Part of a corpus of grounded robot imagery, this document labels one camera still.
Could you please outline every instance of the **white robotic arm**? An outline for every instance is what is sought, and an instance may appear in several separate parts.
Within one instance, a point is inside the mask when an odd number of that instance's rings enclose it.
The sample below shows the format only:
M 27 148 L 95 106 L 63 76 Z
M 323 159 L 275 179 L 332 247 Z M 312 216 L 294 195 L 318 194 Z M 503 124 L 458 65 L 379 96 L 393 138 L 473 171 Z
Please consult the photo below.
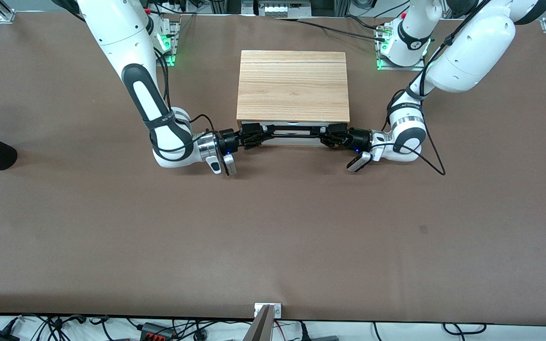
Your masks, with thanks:
M 438 20 L 436 1 L 412 1 L 404 26 L 418 27 L 420 34 L 416 37 L 426 36 L 428 39 L 433 31 L 434 25 L 431 26 L 431 23 Z M 476 86 L 513 41 L 515 24 L 526 24 L 539 17 L 546 9 L 546 0 L 484 0 L 477 7 L 473 7 L 469 0 L 464 0 L 463 7 L 472 13 L 470 18 L 446 39 L 408 87 L 398 91 L 391 99 L 387 107 L 387 122 L 391 130 L 371 130 L 370 151 L 358 155 L 347 167 L 350 171 L 356 172 L 368 162 L 379 161 L 381 158 L 397 162 L 416 160 L 427 136 L 422 101 L 436 87 L 459 93 Z M 415 17 L 419 17 L 423 24 L 418 26 L 414 21 L 408 24 L 408 19 Z M 396 23 L 394 32 L 401 31 L 401 19 L 393 22 Z M 390 48 L 387 48 L 387 51 L 392 50 L 388 52 L 390 60 L 396 58 L 406 63 L 408 60 L 412 64 L 418 62 L 422 50 L 418 52 L 410 49 L 409 44 L 410 39 L 406 41 L 400 37 L 394 40 L 394 45 L 390 44 Z
M 194 136 L 189 115 L 168 108 L 161 97 L 154 52 L 162 50 L 154 43 L 160 41 L 161 18 L 147 15 L 138 0 L 78 0 L 78 5 L 149 129 L 158 164 L 176 168 L 205 161 L 214 173 L 221 173 L 214 132 Z M 225 161 L 232 163 L 232 157 L 225 155 Z

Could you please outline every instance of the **light wood panel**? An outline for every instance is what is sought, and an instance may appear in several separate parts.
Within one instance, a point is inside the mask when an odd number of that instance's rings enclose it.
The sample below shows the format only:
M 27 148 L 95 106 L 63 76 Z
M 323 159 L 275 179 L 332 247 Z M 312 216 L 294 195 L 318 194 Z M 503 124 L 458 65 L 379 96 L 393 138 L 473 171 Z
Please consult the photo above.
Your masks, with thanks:
M 349 123 L 344 52 L 241 52 L 237 121 Z

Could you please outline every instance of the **white floor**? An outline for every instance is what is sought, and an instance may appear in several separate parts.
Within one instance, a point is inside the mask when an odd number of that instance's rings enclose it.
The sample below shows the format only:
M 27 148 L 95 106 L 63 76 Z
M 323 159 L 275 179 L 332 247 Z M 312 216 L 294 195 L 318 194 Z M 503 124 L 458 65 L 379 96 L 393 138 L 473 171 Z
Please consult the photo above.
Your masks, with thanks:
M 0 330 L 2 330 L 13 316 L 0 316 Z M 160 326 L 171 326 L 171 320 L 132 319 L 134 324 L 151 322 Z M 24 317 L 15 323 L 12 335 L 29 341 L 42 322 L 36 317 Z M 175 325 L 185 322 L 175 320 Z M 298 322 L 280 321 L 286 341 L 301 337 L 301 328 Z M 310 338 L 335 335 L 340 341 L 377 341 L 371 322 L 305 322 Z M 459 341 L 459 336 L 449 335 L 442 330 L 439 323 L 386 323 L 377 322 L 377 328 L 382 341 Z M 481 326 L 472 324 L 459 325 L 464 332 L 478 330 Z M 109 335 L 115 339 L 138 340 L 140 332 L 125 319 L 110 319 L 106 322 Z M 208 327 L 206 341 L 240 341 L 247 332 L 246 323 L 225 324 L 217 323 Z M 50 332 L 46 328 L 41 336 L 46 341 Z M 70 341 L 107 341 L 101 325 L 92 325 L 89 320 L 83 324 L 70 322 L 65 324 L 63 332 Z M 546 341 L 546 326 L 508 326 L 488 325 L 487 329 L 478 335 L 466 335 L 466 341 Z M 273 330 L 273 341 L 283 341 L 278 328 Z

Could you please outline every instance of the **brown table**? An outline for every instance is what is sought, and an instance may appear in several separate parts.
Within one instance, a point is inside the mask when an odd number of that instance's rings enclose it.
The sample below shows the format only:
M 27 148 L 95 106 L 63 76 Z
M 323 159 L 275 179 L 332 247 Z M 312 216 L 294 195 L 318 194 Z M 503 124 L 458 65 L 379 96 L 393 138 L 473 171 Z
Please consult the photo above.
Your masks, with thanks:
M 440 22 L 438 41 L 455 25 Z M 171 69 L 174 105 L 236 127 L 242 49 L 345 52 L 357 127 L 380 128 L 414 76 L 377 71 L 364 39 L 197 17 Z M 19 152 L 0 172 L 0 312 L 250 317 L 281 302 L 287 319 L 546 324 L 538 23 L 473 90 L 434 91 L 425 115 L 446 177 L 420 160 L 347 173 L 353 153 L 314 147 L 240 151 L 231 179 L 163 169 L 87 27 L 19 13 L 0 27 L 0 139 Z

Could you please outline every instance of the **red cable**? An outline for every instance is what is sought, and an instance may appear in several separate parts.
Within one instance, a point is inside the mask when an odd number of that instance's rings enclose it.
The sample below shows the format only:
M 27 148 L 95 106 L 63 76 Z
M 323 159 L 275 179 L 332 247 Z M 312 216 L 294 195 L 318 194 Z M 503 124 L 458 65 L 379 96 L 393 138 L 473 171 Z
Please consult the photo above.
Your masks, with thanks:
M 282 333 L 283 341 L 286 341 L 286 335 L 283 334 L 282 326 L 279 325 L 279 322 L 275 320 L 275 324 L 277 324 L 277 329 L 279 329 L 279 332 Z

